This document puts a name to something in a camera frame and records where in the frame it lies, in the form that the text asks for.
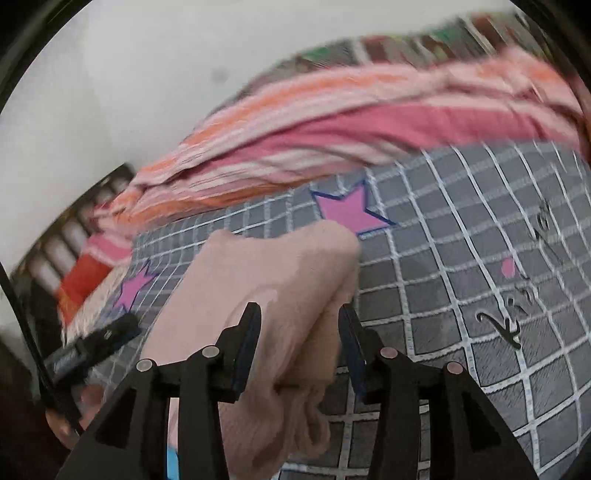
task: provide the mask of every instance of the pink star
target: pink star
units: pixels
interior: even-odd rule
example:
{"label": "pink star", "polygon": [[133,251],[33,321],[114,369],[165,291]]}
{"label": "pink star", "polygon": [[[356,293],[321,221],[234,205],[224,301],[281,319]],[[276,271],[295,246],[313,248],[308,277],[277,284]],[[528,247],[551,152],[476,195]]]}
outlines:
{"label": "pink star", "polygon": [[153,273],[148,273],[149,265],[150,262],[146,262],[146,264],[135,277],[131,277],[123,281],[121,284],[121,293],[119,294],[119,298],[113,305],[114,309],[123,306],[126,312],[131,310],[131,306],[134,304],[134,300],[138,295],[138,292],[144,285],[150,283],[156,276]]}
{"label": "pink star", "polygon": [[367,208],[369,192],[365,181],[339,197],[314,191],[312,195],[322,217],[340,223],[357,235],[395,225],[395,222]]}

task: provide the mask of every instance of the pink sweater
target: pink sweater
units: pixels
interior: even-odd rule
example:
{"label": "pink sweater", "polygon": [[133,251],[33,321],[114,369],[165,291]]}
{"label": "pink sweater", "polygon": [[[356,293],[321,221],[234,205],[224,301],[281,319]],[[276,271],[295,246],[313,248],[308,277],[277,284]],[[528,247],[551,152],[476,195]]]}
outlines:
{"label": "pink sweater", "polygon": [[[216,231],[195,257],[154,324],[142,351],[157,364],[185,360],[238,323],[247,302],[262,327],[248,385],[220,404],[228,469],[234,477],[271,477],[294,453],[317,456],[330,440],[319,412],[333,381],[339,307],[355,293],[359,242],[327,220],[275,239]],[[178,402],[168,441],[177,444]]]}

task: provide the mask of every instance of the striped blanket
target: striped blanket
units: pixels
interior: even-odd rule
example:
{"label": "striped blanket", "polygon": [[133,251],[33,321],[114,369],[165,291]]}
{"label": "striped blanket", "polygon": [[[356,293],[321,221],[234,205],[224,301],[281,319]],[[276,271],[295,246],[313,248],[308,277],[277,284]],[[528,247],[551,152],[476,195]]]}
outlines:
{"label": "striped blanket", "polygon": [[473,63],[343,67],[263,87],[144,167],[99,225],[125,235],[448,144],[552,140],[581,150],[580,105],[518,47]]}

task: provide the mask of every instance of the gray fabric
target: gray fabric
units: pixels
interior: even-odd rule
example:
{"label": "gray fabric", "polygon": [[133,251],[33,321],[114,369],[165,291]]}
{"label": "gray fabric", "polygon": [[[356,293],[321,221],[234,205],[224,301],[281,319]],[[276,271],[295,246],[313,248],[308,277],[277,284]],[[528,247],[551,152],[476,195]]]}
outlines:
{"label": "gray fabric", "polygon": [[[577,154],[554,144],[450,147],[147,232],[135,243],[128,273],[133,276],[149,261],[156,274],[132,308],[144,334],[92,376],[108,392],[123,379],[160,308],[212,231],[282,235],[321,218],[310,189],[339,195],[365,178],[369,208],[397,224],[360,237],[355,307],[361,321],[415,361],[463,364],[538,474],[558,478],[591,431],[588,174]],[[550,206],[545,220],[540,218],[543,200]],[[544,221],[545,240],[537,241],[534,229],[542,230]],[[512,257],[518,273],[506,278],[501,265]],[[97,327],[121,314],[112,311],[116,297]],[[502,327],[506,317],[511,330],[521,328],[520,350],[494,327],[495,322]],[[367,475],[379,411],[355,400],[344,366],[322,408],[332,425],[331,448],[319,459],[290,460],[281,479]],[[419,477],[427,478],[428,405],[420,413]]]}

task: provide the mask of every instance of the red cloth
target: red cloth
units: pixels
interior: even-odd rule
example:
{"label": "red cloth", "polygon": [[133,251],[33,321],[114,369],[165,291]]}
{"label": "red cloth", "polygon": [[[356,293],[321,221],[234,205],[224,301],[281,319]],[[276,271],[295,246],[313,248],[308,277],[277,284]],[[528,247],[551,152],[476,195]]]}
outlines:
{"label": "red cloth", "polygon": [[80,256],[76,265],[61,281],[56,291],[57,308],[61,312],[64,326],[74,319],[86,298],[105,279],[112,267],[99,262],[89,254]]}

